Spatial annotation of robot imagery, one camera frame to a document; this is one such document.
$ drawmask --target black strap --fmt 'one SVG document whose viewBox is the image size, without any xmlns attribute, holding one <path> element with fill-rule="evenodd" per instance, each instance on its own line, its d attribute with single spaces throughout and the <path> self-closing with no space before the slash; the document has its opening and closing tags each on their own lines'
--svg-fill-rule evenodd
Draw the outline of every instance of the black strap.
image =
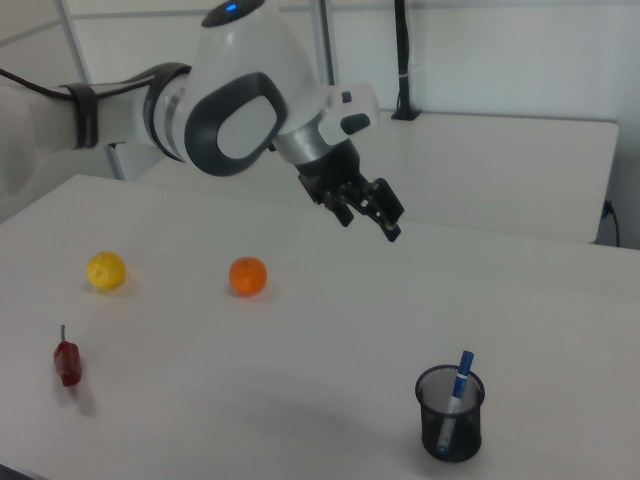
<svg viewBox="0 0 640 480">
<path fill-rule="evenodd" d="M 95 148 L 98 144 L 98 96 L 86 83 L 62 85 L 69 89 L 78 114 L 78 140 L 74 150 Z"/>
</svg>

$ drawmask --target black pole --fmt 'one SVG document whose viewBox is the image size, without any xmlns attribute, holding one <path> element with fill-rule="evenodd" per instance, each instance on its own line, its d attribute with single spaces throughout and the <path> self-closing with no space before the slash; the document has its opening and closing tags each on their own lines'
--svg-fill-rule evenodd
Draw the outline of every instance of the black pole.
<svg viewBox="0 0 640 480">
<path fill-rule="evenodd" d="M 413 120 L 419 110 L 413 110 L 409 101 L 409 29 L 405 16 L 404 0 L 394 0 L 396 9 L 396 43 L 398 46 L 398 83 L 400 92 L 394 120 Z"/>
</svg>

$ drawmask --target red object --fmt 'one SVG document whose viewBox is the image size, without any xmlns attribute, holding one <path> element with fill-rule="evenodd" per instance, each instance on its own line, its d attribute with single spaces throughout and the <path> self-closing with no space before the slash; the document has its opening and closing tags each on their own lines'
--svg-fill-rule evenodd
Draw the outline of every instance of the red object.
<svg viewBox="0 0 640 480">
<path fill-rule="evenodd" d="M 53 352 L 53 363 L 56 366 L 56 372 L 62 379 L 62 385 L 70 387 L 78 383 L 82 377 L 80 351 L 75 343 L 64 340 L 64 325 L 62 326 L 62 332 L 62 342 Z"/>
</svg>

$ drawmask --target white wall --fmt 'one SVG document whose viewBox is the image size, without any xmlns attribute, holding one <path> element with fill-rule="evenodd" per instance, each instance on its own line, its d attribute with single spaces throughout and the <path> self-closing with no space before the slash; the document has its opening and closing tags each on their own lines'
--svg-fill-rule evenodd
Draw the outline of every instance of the white wall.
<svg viewBox="0 0 640 480">
<path fill-rule="evenodd" d="M 43 85 L 80 81 L 79 71 L 53 0 L 0 2 L 0 66 Z M 0 82 L 11 83 L 2 77 Z M 10 161 L 10 158 L 0 158 L 0 175 L 3 174 L 2 164 Z M 29 172 L 30 180 L 22 189 L 0 198 L 0 222 L 78 173 L 113 176 L 102 150 L 53 155 L 41 164 L 33 165 Z"/>
<path fill-rule="evenodd" d="M 407 4 L 412 104 L 418 108 L 619 124 L 608 197 L 620 219 L 622 245 L 640 248 L 640 2 Z M 394 109 L 393 2 L 332 0 L 331 5 L 338 81 L 366 79 L 381 106 Z M 609 220 L 599 241 L 613 244 Z"/>
<path fill-rule="evenodd" d="M 308 0 L 269 0 L 283 13 L 311 59 L 316 27 Z M 193 63 L 200 23 L 216 0 L 67 0 L 88 73 L 93 82 L 121 81 L 164 62 Z M 162 152 L 119 145 L 127 180 L 163 158 Z"/>
</svg>

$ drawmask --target black cable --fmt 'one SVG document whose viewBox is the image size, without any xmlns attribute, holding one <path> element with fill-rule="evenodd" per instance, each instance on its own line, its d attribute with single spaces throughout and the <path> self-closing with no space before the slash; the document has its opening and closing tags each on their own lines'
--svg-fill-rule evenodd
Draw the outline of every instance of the black cable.
<svg viewBox="0 0 640 480">
<path fill-rule="evenodd" d="M 25 80 L 24 78 L 21 78 L 11 72 L 7 72 L 2 68 L 0 68 L 0 75 L 22 85 L 23 87 L 28 88 L 29 90 L 33 90 L 34 92 L 40 93 L 41 95 L 44 95 L 46 97 L 56 98 L 58 100 L 74 101 L 74 98 L 68 93 L 57 92 L 55 90 L 50 90 L 48 88 L 42 87 L 28 80 Z M 117 88 L 115 90 L 108 90 L 106 92 L 98 93 L 96 96 L 98 99 L 108 98 L 114 95 L 118 95 L 120 93 L 130 92 L 131 90 L 135 90 L 137 88 L 146 87 L 150 84 L 151 84 L 151 78 L 146 78 L 136 83 L 130 83 L 128 85 L 124 85 L 121 88 Z"/>
<path fill-rule="evenodd" d="M 11 72 L 7 72 L 6 70 L 0 68 L 0 75 L 8 78 L 9 80 L 13 80 L 16 83 L 19 83 L 23 87 L 27 87 L 29 90 L 33 90 L 34 92 L 38 92 L 46 97 L 57 98 L 58 100 L 70 100 L 73 101 L 73 97 L 68 93 L 56 92 L 54 90 L 49 90 L 48 88 L 41 87 L 40 85 L 36 85 L 35 83 L 31 83 L 24 78 L 20 78 L 17 75 L 14 75 Z"/>
<path fill-rule="evenodd" d="M 620 247 L 620 227 L 618 225 L 618 216 L 616 215 L 616 211 L 613 209 L 613 203 L 611 200 L 605 200 L 604 205 L 602 206 L 602 215 L 600 219 L 604 220 L 609 214 L 613 217 L 613 223 L 616 226 L 616 247 Z"/>
<path fill-rule="evenodd" d="M 620 228 L 618 227 L 618 216 L 616 215 L 616 211 L 613 209 L 612 205 L 609 205 L 609 212 L 613 217 L 613 223 L 616 226 L 616 247 L 620 246 Z"/>
</svg>

